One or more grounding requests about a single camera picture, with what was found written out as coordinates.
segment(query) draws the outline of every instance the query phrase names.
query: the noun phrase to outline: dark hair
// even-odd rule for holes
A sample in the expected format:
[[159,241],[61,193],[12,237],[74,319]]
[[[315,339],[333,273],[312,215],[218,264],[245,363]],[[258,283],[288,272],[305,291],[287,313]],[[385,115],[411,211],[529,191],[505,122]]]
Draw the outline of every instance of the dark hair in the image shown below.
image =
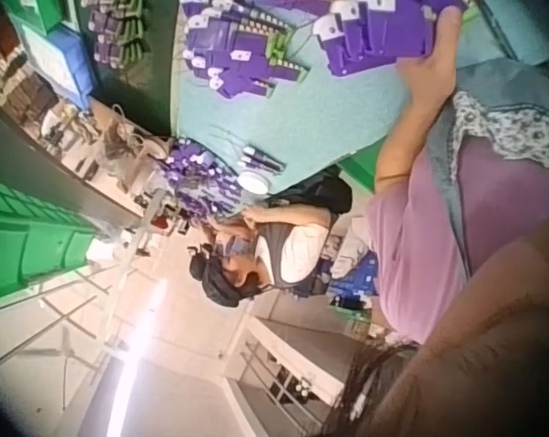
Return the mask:
[[[538,311],[538,317],[549,317],[549,310]],[[495,314],[483,323],[475,336],[485,335],[499,320],[511,317],[511,314],[514,313]],[[355,357],[344,392],[322,430],[312,435],[549,436],[549,335],[542,338],[517,337],[501,342],[492,337],[491,342],[485,343],[474,341],[476,337],[471,336],[462,346],[450,343],[441,351],[428,349],[422,357],[424,365],[430,361],[447,360],[455,369],[450,385],[449,380],[442,380],[440,391],[446,392],[448,397],[440,399],[438,395],[435,398],[423,395],[422,388],[442,376],[429,372],[426,380],[417,373],[400,378],[398,383],[402,386],[397,397],[382,402],[391,390],[391,382],[398,378],[396,376],[391,382],[388,379],[384,390],[371,384],[371,396],[366,396],[361,415],[353,419],[353,406],[370,377],[379,369],[383,373],[392,360],[390,357],[401,355],[401,348],[406,345],[365,348]],[[464,375],[466,380],[456,386],[454,378],[458,375]]]
[[[359,435],[363,422],[373,411],[417,351],[411,343],[386,344],[383,340],[370,340],[361,346],[353,357],[343,392],[335,402],[321,429],[311,437],[354,437]],[[364,394],[361,413],[353,418],[352,412]]]
[[199,246],[199,249],[195,246],[189,246],[188,250],[193,252],[191,260],[189,261],[189,274],[193,277],[194,280],[202,280],[203,272],[205,271],[208,260],[204,251],[207,252],[209,256],[213,248],[210,244],[204,243]]
[[259,276],[251,272],[244,285],[234,287],[223,273],[221,258],[209,257],[201,280],[205,294],[223,307],[236,308],[243,299],[251,299],[262,292],[259,287]]

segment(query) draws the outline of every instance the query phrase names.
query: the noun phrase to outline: woman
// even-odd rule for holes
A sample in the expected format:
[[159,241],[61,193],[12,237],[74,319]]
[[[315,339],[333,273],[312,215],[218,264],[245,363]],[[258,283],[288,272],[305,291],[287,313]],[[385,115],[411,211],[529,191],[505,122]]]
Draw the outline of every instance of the woman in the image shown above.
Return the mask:
[[362,351],[317,435],[549,436],[549,220],[488,259],[409,349]]
[[328,209],[304,204],[250,207],[242,215],[254,232],[254,249],[209,257],[202,284],[210,299],[237,307],[241,300],[270,288],[291,289],[307,280],[314,283],[334,222]]
[[500,60],[461,70],[456,89],[461,22],[444,10],[432,55],[399,60],[412,101],[381,150],[366,212],[381,309],[418,343],[494,252],[549,218],[549,116],[534,88],[549,79]]
[[208,218],[208,225],[197,225],[208,240],[199,248],[189,247],[191,257],[189,274],[195,280],[201,280],[205,271],[207,258],[212,254],[221,256],[244,254],[250,250],[254,232],[245,221],[235,219],[230,223],[218,223],[213,217]]
[[433,54],[399,60],[412,102],[367,210],[381,308],[420,346],[366,348],[321,436],[549,435],[549,83],[457,81],[460,25],[445,9]]

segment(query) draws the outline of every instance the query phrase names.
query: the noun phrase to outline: purple shirt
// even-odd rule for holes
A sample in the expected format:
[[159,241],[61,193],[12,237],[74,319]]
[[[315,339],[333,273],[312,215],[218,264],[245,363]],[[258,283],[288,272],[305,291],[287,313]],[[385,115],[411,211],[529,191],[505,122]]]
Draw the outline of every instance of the purple shirt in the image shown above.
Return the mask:
[[[549,170],[502,159],[484,138],[465,139],[461,151],[464,236],[475,272],[549,218]],[[380,264],[381,309],[401,335],[424,343],[463,287],[460,254],[425,150],[409,181],[374,196],[366,216]]]

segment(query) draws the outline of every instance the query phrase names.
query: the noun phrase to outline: woman's hand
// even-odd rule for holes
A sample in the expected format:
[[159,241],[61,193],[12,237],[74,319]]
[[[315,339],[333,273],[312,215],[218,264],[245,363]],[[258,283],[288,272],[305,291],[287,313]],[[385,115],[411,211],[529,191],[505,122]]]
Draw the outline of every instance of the woman's hand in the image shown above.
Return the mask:
[[426,58],[400,58],[397,69],[412,92],[412,106],[430,113],[440,111],[456,87],[456,48],[463,13],[446,7],[438,17],[436,42]]
[[223,225],[219,224],[213,216],[208,216],[208,224],[215,230],[222,230]]
[[256,223],[263,223],[266,221],[266,208],[263,207],[246,207],[241,211],[241,216],[248,225],[248,228],[256,228]]

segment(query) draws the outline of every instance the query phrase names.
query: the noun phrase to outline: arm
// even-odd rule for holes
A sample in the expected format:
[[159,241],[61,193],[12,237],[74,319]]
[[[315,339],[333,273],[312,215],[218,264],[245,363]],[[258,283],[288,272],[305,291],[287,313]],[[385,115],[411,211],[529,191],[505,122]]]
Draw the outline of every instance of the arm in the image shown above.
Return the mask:
[[407,179],[422,151],[426,135],[456,86],[456,47],[462,13],[442,11],[432,54],[425,59],[398,59],[397,69],[412,93],[412,102],[387,137],[377,161],[375,189]]
[[242,215],[255,223],[290,223],[294,226],[319,225],[330,228],[330,212],[325,208],[309,205],[288,205],[287,207],[246,208]]
[[223,232],[229,235],[240,237],[245,240],[252,240],[254,238],[254,231],[243,225],[224,225],[218,223],[214,218],[208,219],[209,225],[217,232]]
[[376,192],[410,177],[413,161],[422,151],[426,135],[437,117],[438,110],[413,103],[403,109],[377,160]]

